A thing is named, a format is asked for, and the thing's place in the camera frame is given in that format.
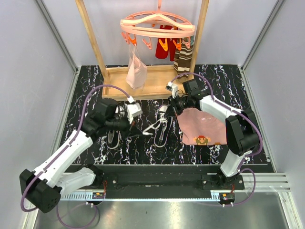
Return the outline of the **black sneaker with white laces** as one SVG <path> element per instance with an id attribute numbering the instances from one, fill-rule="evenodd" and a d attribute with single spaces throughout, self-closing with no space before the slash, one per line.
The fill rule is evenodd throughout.
<path id="1" fill-rule="evenodd" d="M 156 121 L 155 123 L 148 126 L 146 129 L 143 130 L 143 135 L 153 135 L 150 133 L 150 130 L 154 130 L 154 145 L 157 148 L 162 148 L 166 145 L 168 135 L 173 123 L 173 117 L 167 117 L 166 112 L 168 109 L 168 105 L 163 104 L 159 107 L 156 113 Z"/>

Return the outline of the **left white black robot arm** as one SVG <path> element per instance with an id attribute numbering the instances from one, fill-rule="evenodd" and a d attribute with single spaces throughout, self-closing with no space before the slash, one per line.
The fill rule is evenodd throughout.
<path id="1" fill-rule="evenodd" d="M 21 209 L 24 212 L 32 211 L 24 205 L 27 200 L 34 205 L 34 209 L 48 213 L 67 194 L 82 187 L 97 189 L 103 186 L 103 171 L 93 164 L 83 165 L 69 175 L 64 173 L 81 153 L 105 133 L 120 131 L 128 135 L 133 129 L 134 117 L 141 112 L 132 96 L 127 98 L 126 108 L 120 108 L 114 99 L 102 99 L 91 113 L 81 117 L 79 127 L 52 156 L 34 170 L 21 172 Z"/>

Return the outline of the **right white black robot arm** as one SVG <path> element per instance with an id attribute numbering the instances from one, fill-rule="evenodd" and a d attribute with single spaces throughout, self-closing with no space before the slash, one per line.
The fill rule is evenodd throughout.
<path id="1" fill-rule="evenodd" d="M 227 105 L 212 94 L 204 94 L 196 80 L 183 83 L 185 95 L 178 95 L 178 85 L 168 82 L 168 116 L 176 116 L 182 142 L 190 146 L 227 145 L 228 153 L 216 177 L 218 187 L 229 188 L 245 157 L 262 149 L 262 135 L 252 110 Z"/>

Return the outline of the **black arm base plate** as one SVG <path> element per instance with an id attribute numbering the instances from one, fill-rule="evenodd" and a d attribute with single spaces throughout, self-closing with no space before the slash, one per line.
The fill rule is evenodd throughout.
<path id="1" fill-rule="evenodd" d="M 244 190 L 241 175 L 225 178 L 218 165 L 98 165 L 106 198 L 170 200 L 211 198 L 211 191 Z"/>

